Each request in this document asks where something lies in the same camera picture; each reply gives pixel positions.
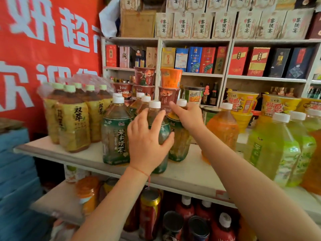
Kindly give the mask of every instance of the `orange instant noodle cup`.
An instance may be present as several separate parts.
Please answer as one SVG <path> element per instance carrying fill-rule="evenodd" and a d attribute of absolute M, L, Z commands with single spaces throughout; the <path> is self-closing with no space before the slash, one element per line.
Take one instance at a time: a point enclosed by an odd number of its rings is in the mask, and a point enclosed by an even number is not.
<path fill-rule="evenodd" d="M 161 68 L 162 87 L 178 89 L 183 70 L 174 68 Z"/>
<path fill-rule="evenodd" d="M 88 176 L 76 183 L 77 196 L 82 204 L 82 214 L 89 216 L 98 206 L 99 179 Z"/>

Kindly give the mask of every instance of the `person's left hand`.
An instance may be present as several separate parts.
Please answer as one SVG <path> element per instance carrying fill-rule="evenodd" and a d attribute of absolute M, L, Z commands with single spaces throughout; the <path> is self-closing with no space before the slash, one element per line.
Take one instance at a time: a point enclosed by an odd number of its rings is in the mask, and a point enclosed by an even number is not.
<path fill-rule="evenodd" d="M 135 117 L 127 128 L 129 139 L 129 165 L 147 175 L 161 164 L 174 144 L 174 132 L 171 132 L 167 140 L 159 145 L 158 135 L 165 116 L 165 110 L 156 116 L 151 129 L 147 122 L 148 108 Z"/>

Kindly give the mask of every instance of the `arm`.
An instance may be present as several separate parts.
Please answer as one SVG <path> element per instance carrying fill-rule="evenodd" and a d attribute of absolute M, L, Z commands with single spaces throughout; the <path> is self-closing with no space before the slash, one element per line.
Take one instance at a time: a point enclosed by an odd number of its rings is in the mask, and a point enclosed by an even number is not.
<path fill-rule="evenodd" d="M 128 128 L 130 164 L 112 191 L 96 210 L 86 218 L 72 241 L 118 241 L 125 221 L 142 191 L 148 176 L 162 162 L 174 144 L 174 134 L 158 144 L 165 111 L 155 118 L 148 129 L 147 111 L 141 112 Z"/>
<path fill-rule="evenodd" d="M 198 105 L 170 103 L 209 159 L 229 196 L 260 241 L 320 240 L 321 230 L 272 180 L 219 140 L 203 124 Z"/>

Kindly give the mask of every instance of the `forearm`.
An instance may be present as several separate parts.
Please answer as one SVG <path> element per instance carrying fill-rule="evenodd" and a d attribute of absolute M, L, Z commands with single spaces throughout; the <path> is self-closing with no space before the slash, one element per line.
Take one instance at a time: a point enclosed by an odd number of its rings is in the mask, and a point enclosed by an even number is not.
<path fill-rule="evenodd" d="M 72 240 L 118 241 L 127 216 L 146 181 L 146 175 L 128 167 Z"/>
<path fill-rule="evenodd" d="M 205 126 L 192 136 L 260 240 L 320 239 L 320 229 L 305 211 Z"/>

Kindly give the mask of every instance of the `cardboard box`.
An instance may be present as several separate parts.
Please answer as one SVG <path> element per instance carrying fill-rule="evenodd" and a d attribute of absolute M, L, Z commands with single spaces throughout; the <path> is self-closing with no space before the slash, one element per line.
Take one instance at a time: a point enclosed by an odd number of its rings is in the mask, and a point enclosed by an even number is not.
<path fill-rule="evenodd" d="M 280 39 L 304 39 L 313 15 L 313 8 L 295 9 L 286 13 Z"/>
<path fill-rule="evenodd" d="M 119 67 L 133 68 L 135 64 L 135 51 L 131 47 L 119 47 Z"/>
<path fill-rule="evenodd" d="M 263 76 L 269 52 L 269 47 L 254 47 L 252 49 L 250 64 L 247 68 L 247 76 Z"/>
<path fill-rule="evenodd" d="M 214 74 L 223 74 L 226 61 L 227 47 L 217 48 Z"/>
<path fill-rule="evenodd" d="M 188 39 L 192 34 L 193 13 L 175 12 L 173 38 Z"/>
<path fill-rule="evenodd" d="M 321 12 L 317 12 L 313 17 L 307 39 L 321 39 Z"/>
<path fill-rule="evenodd" d="M 215 47 L 203 47 L 200 62 L 200 73 L 212 73 Z"/>
<path fill-rule="evenodd" d="M 291 79 L 305 79 L 313 53 L 314 47 L 294 48 L 285 77 Z"/>
<path fill-rule="evenodd" d="M 252 39 L 256 37 L 261 19 L 261 11 L 240 11 L 236 24 L 235 38 Z"/>
<path fill-rule="evenodd" d="M 173 36 L 174 13 L 156 13 L 155 37 L 171 38 Z"/>
<path fill-rule="evenodd" d="M 119 51 L 117 45 L 106 45 L 106 66 L 119 67 Z"/>
<path fill-rule="evenodd" d="M 263 11 L 256 39 L 277 39 L 281 34 L 286 11 Z"/>
<path fill-rule="evenodd" d="M 153 48 L 147 47 L 146 48 L 146 67 L 152 68 L 152 61 L 153 61 Z"/>
<path fill-rule="evenodd" d="M 276 2 L 277 0 L 253 0 L 252 10 L 273 12 Z"/>
<path fill-rule="evenodd" d="M 230 0 L 228 11 L 250 11 L 252 0 Z"/>
<path fill-rule="evenodd" d="M 212 13 L 194 13 L 191 37 L 209 39 L 211 37 L 212 22 Z"/>
<path fill-rule="evenodd" d="M 161 68 L 174 68 L 175 48 L 165 47 L 162 49 Z"/>
<path fill-rule="evenodd" d="M 166 0 L 166 12 L 184 12 L 186 0 Z"/>
<path fill-rule="evenodd" d="M 155 33 L 156 11 L 121 10 L 120 36 L 153 38 Z"/>
<path fill-rule="evenodd" d="M 273 78 L 282 78 L 287 64 L 290 48 L 276 48 L 273 54 L 272 63 L 268 70 L 268 76 Z"/>
<path fill-rule="evenodd" d="M 156 68 L 157 66 L 157 47 L 153 47 L 153 57 L 151 61 L 151 67 Z"/>
<path fill-rule="evenodd" d="M 188 59 L 188 48 L 176 48 L 175 69 L 186 72 Z"/>
<path fill-rule="evenodd" d="M 229 68 L 229 75 L 242 75 L 248 47 L 234 47 Z"/>
<path fill-rule="evenodd" d="M 226 12 L 228 3 L 229 0 L 207 0 L 205 12 Z"/>
<path fill-rule="evenodd" d="M 232 38 L 237 12 L 215 13 L 212 38 Z"/>
<path fill-rule="evenodd" d="M 120 0 L 121 8 L 125 10 L 137 11 L 141 9 L 142 0 Z"/>
<path fill-rule="evenodd" d="M 186 11 L 188 12 L 205 12 L 206 0 L 186 0 Z"/>
<path fill-rule="evenodd" d="M 186 72 L 199 72 L 202 47 L 190 47 L 187 59 Z"/>
<path fill-rule="evenodd" d="M 293 10 L 296 0 L 278 0 L 275 10 Z"/>

